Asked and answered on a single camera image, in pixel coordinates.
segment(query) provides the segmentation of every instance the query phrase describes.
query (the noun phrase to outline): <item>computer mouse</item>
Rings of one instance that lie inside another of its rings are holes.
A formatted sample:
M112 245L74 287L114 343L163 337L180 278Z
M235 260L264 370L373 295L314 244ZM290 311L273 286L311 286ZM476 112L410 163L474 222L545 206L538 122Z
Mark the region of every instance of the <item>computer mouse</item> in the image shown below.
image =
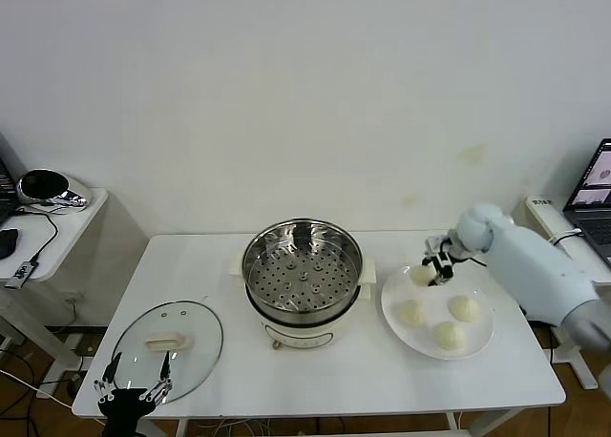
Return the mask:
M14 253L18 235L17 229L0 231L0 259L7 258Z

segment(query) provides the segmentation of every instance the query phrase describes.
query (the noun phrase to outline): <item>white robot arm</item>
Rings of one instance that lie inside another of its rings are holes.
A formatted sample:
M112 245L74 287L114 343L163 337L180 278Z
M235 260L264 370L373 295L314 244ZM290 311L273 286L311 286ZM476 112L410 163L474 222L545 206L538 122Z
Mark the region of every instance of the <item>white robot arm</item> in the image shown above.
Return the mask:
M611 308L582 270L535 232L516 226L492 205L465 212L446 237L427 240L437 276L448 281L452 266L481 254L495 280L531 320L561 327L584 347L611 350Z

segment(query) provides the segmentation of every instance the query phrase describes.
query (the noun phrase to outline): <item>laptop screen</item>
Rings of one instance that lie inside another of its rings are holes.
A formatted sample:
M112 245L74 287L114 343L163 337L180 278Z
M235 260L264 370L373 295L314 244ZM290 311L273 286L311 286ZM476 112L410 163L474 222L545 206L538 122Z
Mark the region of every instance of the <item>laptop screen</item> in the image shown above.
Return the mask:
M592 157L588 168L566 209L611 208L611 139L606 138Z

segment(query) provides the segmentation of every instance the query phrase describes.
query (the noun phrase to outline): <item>white plate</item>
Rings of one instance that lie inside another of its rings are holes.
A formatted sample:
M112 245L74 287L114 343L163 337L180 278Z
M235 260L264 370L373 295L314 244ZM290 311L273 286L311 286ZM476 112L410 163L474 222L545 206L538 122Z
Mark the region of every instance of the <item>white plate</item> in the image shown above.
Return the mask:
M406 345L436 359L466 359L482 351L495 332L495 319L486 297L473 282L452 278L441 286L418 286L410 278L410 267L393 273L382 289L382 311L392 331ZM479 303L480 318L473 323L457 320L448 308L453 297L468 296ZM421 327L409 327L399 319L399 307L408 300L417 300L424 305L427 319ZM462 349L447 350L439 346L432 329L444 321L460 324L467 335L467 345Z

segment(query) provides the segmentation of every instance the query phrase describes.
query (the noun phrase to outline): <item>laptop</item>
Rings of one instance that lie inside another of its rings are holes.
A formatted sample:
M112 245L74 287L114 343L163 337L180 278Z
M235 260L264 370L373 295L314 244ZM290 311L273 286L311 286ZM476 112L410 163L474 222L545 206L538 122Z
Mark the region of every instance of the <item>laptop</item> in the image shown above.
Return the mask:
M15 181L12 180L6 165L0 160L0 225L2 225L20 205Z
M611 138L600 142L562 211L611 267Z

